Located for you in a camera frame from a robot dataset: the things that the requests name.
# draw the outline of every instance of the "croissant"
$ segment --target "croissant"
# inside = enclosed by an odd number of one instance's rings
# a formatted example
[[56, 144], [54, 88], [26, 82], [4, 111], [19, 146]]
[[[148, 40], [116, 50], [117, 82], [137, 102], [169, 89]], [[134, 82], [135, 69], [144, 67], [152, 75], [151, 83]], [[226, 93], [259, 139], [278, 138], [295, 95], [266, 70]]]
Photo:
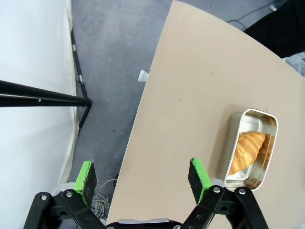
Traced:
[[249, 167], [256, 160], [264, 140], [265, 134], [262, 132], [250, 132], [240, 136], [237, 141], [229, 175]]

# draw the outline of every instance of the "white fabric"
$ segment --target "white fabric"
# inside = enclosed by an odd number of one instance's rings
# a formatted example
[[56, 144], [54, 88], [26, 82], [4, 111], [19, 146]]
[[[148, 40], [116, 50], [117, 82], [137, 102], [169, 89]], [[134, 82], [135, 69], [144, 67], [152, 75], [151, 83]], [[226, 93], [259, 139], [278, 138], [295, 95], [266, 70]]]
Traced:
[[[0, 80], [76, 95], [70, 0], [0, 0]], [[23, 228], [33, 197], [65, 183], [75, 107], [0, 108], [0, 228]]]

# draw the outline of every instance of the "metal tray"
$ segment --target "metal tray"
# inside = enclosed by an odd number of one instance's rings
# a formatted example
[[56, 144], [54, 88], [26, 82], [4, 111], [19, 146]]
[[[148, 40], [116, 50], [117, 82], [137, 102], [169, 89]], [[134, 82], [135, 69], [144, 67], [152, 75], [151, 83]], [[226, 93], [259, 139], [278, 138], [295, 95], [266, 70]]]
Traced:
[[[262, 185], [270, 164], [277, 129], [276, 117], [263, 111], [247, 109], [231, 116], [217, 173], [217, 178], [224, 181], [227, 189], [233, 191], [237, 187], [246, 186], [254, 191]], [[255, 162], [229, 176], [238, 137], [247, 132], [264, 132], [266, 139]]]

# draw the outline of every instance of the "white cable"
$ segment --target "white cable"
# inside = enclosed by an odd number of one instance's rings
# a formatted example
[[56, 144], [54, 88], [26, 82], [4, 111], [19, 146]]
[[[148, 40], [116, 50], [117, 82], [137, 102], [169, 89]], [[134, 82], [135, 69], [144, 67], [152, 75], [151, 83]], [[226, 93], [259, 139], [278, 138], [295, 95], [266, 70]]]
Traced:
[[[104, 185], [106, 185], [109, 181], [114, 181], [114, 180], [117, 180], [117, 178], [107, 180], [100, 188], [104, 187]], [[100, 184], [98, 184], [94, 189], [94, 195], [96, 195], [97, 197], [97, 199], [93, 200], [95, 201], [94, 211], [96, 217], [106, 219], [105, 208], [110, 208], [109, 197], [105, 198], [102, 194], [98, 192], [97, 188], [99, 187], [99, 185]]]

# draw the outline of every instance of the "black tripod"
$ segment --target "black tripod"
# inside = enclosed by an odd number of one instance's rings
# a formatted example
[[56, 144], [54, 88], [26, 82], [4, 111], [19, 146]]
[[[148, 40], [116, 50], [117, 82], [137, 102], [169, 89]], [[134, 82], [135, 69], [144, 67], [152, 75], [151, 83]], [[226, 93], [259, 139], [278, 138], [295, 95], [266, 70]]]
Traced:
[[0, 81], [0, 107], [22, 106], [85, 106], [86, 110], [80, 121], [80, 130], [91, 109], [92, 100], [88, 98], [86, 87], [81, 75], [81, 67], [78, 59], [73, 30], [71, 31], [73, 57], [78, 73], [79, 83], [83, 98], [47, 91], [21, 84]]

